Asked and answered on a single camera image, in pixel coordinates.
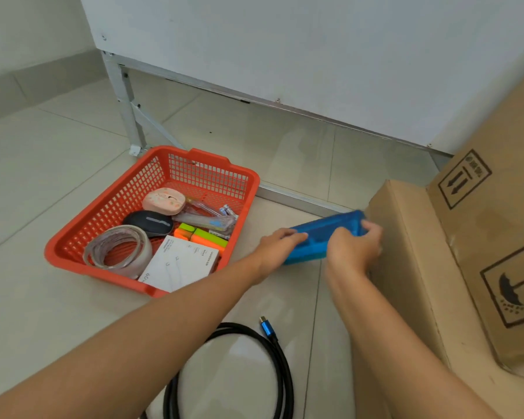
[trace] umbrella symbol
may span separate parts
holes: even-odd
[[[515,306],[523,306],[524,304],[520,302],[518,294],[516,294],[515,289],[522,287],[524,285],[524,280],[518,282],[517,284],[512,285],[510,279],[507,278],[506,274],[502,274],[499,278],[499,291],[504,299],[514,304]]]

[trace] metal connector plug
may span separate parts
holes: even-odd
[[[271,336],[275,336],[275,331],[272,328],[270,321],[268,321],[265,316],[260,316],[260,327],[266,334],[266,337],[270,338]]]

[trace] floor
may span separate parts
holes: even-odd
[[[385,179],[425,185],[438,172],[428,153],[400,143],[137,72],[131,79],[142,105],[186,147],[336,204],[364,208]],[[148,301],[43,258],[49,238],[133,163],[117,108],[104,80],[0,119],[0,393]],[[147,140],[163,143],[155,131]],[[256,199],[233,257],[278,227],[312,219]],[[260,315],[289,359],[295,418],[353,418],[348,336],[321,262],[281,268],[227,319],[256,327]],[[274,379],[253,342],[220,338],[184,369],[183,417],[271,417]],[[157,399],[150,417],[160,409]]]

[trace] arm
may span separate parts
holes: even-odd
[[[136,419],[247,289],[307,238],[281,229],[244,259],[122,317],[0,396],[0,417]]]
[[[326,279],[352,341],[400,418],[498,418],[415,335],[367,279],[382,229],[353,237],[339,228],[328,243]]]

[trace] roll of tape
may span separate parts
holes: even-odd
[[[105,265],[105,257],[116,246],[125,242],[135,242],[134,251],[116,265]],[[103,232],[91,240],[84,250],[86,265],[109,270],[116,274],[137,279],[151,261],[153,250],[146,233],[134,225],[120,225]]]

